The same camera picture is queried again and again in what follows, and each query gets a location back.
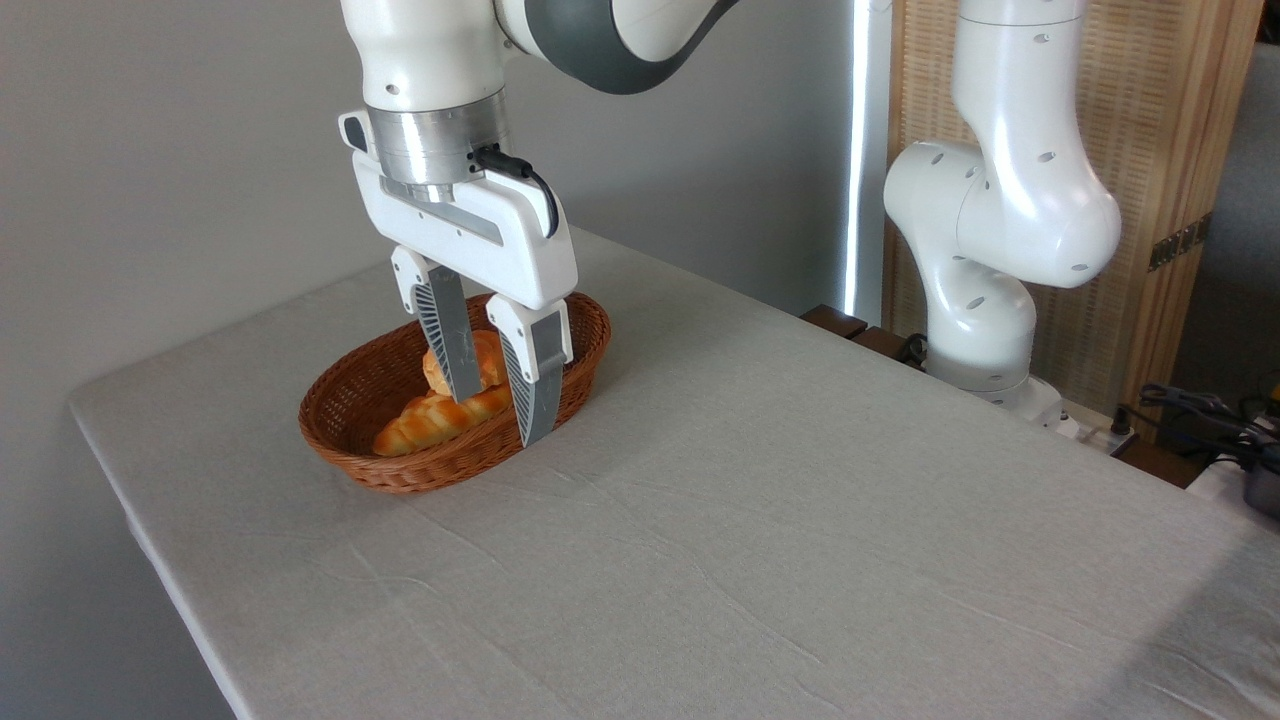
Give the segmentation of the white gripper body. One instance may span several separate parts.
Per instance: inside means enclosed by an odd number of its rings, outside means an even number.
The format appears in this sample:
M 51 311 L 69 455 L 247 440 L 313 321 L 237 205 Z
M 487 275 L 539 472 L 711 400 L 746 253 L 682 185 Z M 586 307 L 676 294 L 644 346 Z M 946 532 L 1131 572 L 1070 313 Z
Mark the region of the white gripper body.
M 390 241 L 534 310 L 571 293 L 579 269 L 553 192 L 534 179 L 488 172 L 453 184 L 451 201 L 384 176 L 365 110 L 340 115 L 364 205 Z

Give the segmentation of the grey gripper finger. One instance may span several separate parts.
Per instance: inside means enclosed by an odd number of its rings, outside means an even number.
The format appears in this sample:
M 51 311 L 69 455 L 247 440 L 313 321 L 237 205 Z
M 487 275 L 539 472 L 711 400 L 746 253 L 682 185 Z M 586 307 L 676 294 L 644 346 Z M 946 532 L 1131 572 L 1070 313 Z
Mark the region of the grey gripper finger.
M 500 337 L 520 438 L 530 446 L 553 432 L 564 366 L 573 360 L 567 304 L 531 310 L 495 293 L 486 314 Z
M 404 310 L 416 316 L 452 396 L 465 401 L 483 391 L 467 299 L 461 275 L 412 249 L 390 255 Z

